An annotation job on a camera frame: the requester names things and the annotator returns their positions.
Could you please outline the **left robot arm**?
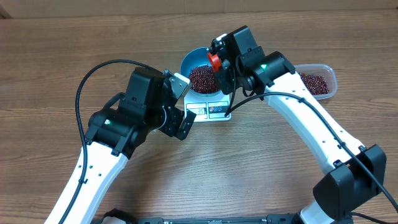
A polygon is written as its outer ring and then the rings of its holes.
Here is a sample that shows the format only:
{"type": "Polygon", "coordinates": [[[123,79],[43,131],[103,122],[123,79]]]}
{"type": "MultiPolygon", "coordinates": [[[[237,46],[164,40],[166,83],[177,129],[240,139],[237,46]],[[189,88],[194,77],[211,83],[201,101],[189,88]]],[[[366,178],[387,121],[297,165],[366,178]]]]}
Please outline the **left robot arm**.
{"type": "Polygon", "coordinates": [[[184,140],[196,115],[175,105],[191,85],[179,73],[135,68],[126,92],[91,116],[83,136],[86,146],[46,223],[90,223],[110,185],[151,131],[184,140]]]}

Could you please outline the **red measuring scoop blue handle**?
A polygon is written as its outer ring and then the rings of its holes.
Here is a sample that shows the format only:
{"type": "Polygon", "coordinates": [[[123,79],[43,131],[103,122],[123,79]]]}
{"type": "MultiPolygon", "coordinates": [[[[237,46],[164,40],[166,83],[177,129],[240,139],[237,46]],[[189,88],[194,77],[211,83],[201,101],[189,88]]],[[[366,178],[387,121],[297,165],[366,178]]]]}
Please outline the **red measuring scoop blue handle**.
{"type": "Polygon", "coordinates": [[[213,71],[217,72],[222,67],[220,58],[218,57],[217,54],[212,55],[210,52],[207,53],[207,57],[208,57],[208,60],[211,64],[213,71]]]}

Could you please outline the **clear plastic food container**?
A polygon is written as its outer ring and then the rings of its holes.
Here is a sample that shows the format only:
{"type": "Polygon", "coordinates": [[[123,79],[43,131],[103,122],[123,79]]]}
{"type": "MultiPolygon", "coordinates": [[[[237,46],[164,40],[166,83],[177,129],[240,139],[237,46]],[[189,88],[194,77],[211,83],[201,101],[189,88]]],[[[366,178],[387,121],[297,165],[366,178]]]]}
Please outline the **clear plastic food container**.
{"type": "Polygon", "coordinates": [[[302,64],[295,66],[305,87],[317,100],[324,100],[335,95],[338,84],[334,70],[325,64],[302,64]]]}

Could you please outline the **red beans in bowl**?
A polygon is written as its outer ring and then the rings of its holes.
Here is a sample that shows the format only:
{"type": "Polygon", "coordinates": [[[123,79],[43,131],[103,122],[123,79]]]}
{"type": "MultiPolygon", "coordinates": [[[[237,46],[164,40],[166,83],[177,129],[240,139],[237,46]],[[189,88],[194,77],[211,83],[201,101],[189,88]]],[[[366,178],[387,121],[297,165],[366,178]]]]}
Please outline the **red beans in bowl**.
{"type": "Polygon", "coordinates": [[[209,65],[201,65],[193,68],[188,78],[192,83],[192,90],[197,93],[210,94],[220,91],[216,83],[215,73],[209,65]]]}

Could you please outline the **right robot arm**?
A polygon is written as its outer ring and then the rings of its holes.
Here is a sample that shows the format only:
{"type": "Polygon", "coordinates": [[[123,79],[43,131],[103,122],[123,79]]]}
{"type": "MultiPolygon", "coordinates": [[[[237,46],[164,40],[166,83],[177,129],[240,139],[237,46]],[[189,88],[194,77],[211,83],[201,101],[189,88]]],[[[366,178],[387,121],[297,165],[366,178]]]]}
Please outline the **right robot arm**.
{"type": "Polygon", "coordinates": [[[346,132],[304,85],[280,53],[265,54],[247,26],[212,40],[208,60],[224,94],[237,88],[278,111],[311,150],[324,177],[313,188],[315,200],[298,223],[350,221],[355,209],[383,191],[386,155],[346,132]]]}

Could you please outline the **white digital kitchen scale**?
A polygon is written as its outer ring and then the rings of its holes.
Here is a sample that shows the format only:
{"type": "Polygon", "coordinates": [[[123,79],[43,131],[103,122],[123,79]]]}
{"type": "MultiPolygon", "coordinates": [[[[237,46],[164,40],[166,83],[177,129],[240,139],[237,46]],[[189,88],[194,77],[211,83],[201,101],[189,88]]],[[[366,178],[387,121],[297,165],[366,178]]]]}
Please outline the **white digital kitchen scale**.
{"type": "Polygon", "coordinates": [[[184,97],[184,110],[196,114],[195,123],[228,121],[231,115],[225,116],[230,104],[229,95],[221,91],[210,94],[190,90],[184,97]]]}

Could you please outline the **blue plastic bowl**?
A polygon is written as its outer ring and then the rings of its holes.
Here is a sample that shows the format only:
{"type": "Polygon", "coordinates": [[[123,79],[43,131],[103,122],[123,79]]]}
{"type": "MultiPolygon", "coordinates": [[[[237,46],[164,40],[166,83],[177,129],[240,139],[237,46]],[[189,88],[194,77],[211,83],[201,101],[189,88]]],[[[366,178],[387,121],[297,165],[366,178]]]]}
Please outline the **blue plastic bowl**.
{"type": "Polygon", "coordinates": [[[200,47],[188,53],[182,61],[180,73],[188,78],[190,71],[201,65],[211,66],[208,57],[208,49],[200,47]]]}

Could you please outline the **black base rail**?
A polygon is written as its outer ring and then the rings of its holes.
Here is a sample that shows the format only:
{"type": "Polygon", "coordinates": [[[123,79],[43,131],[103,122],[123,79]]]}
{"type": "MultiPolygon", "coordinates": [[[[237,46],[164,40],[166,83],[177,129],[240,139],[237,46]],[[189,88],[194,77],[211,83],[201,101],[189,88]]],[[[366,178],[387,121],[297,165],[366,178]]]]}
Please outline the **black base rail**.
{"type": "Polygon", "coordinates": [[[265,217],[233,218],[135,218],[117,208],[106,212],[102,218],[94,219],[91,224],[299,224],[303,223],[298,214],[270,214],[265,217]]]}

